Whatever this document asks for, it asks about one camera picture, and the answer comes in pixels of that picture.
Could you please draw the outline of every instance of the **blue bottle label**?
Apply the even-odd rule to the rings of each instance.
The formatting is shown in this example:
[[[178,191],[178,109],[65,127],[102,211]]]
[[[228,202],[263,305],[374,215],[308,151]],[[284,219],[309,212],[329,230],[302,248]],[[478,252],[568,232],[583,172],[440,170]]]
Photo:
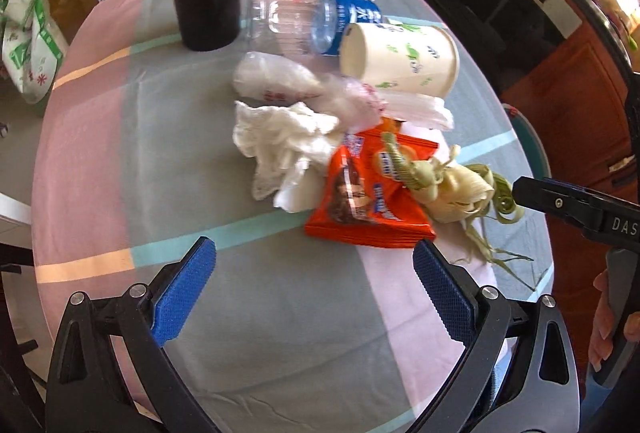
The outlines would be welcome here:
[[[350,23],[381,23],[382,14],[371,0],[335,0],[338,23],[331,47],[323,54],[337,56],[342,34]]]

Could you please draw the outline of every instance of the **table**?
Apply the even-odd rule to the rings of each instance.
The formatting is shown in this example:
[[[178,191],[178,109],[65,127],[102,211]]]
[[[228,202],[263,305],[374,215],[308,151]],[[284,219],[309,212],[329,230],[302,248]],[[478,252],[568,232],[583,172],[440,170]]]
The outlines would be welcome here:
[[[440,23],[422,0],[375,1],[394,18]],[[179,40],[172,0],[105,0],[71,45],[33,186],[36,276],[50,332],[74,291],[110,297],[148,283],[207,235],[216,270],[165,350],[217,424],[232,432],[403,431],[462,352],[415,276],[411,251],[309,238],[301,228],[308,214],[252,200],[254,161],[231,141],[230,77],[242,46],[199,54]],[[530,174],[498,99],[457,44],[460,75],[446,100],[456,129],[447,142],[463,146],[462,163],[484,162],[511,181]],[[436,232],[450,261],[469,252],[459,225]],[[489,223],[488,235],[495,247],[535,258],[532,268],[513,267],[539,283],[532,294],[472,252],[466,267],[479,285],[497,283],[521,299],[550,286],[542,215]],[[122,344],[116,350],[144,402]]]

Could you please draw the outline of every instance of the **silver bolt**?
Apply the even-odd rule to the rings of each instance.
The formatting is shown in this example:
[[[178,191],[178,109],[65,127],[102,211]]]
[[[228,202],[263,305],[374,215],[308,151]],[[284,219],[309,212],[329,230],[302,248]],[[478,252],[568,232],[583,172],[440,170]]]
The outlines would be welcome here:
[[[82,292],[74,292],[69,298],[71,305],[79,305],[84,301],[84,294]]]
[[[132,298],[143,297],[145,293],[146,293],[146,287],[142,285],[142,283],[136,283],[133,287],[129,289],[129,295]]]
[[[482,287],[482,295],[487,299],[498,299],[498,289],[492,286]]]
[[[545,294],[545,295],[542,297],[542,304],[543,304],[545,307],[553,308],[553,307],[555,307],[555,306],[556,306],[556,300],[555,300],[555,299],[553,299],[553,298],[552,298],[551,296],[549,296],[548,294]]]

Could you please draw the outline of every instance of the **red plastic wrapper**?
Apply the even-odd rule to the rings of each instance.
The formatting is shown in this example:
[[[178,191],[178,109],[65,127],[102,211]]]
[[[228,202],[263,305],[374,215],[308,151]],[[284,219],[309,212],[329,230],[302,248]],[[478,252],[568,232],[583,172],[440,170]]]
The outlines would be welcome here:
[[[425,212],[396,180],[380,130],[347,134],[329,164],[322,203],[305,224],[308,235],[355,245],[410,249],[435,234]],[[409,161],[426,160],[438,145],[396,135]]]

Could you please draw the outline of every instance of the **white paper cup with green print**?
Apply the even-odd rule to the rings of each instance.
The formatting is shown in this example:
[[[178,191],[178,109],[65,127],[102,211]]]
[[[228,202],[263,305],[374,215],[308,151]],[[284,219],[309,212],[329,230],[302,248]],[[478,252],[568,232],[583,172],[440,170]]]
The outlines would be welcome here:
[[[340,72],[380,89],[444,98],[459,68],[456,43],[434,26],[352,23],[340,44]]]

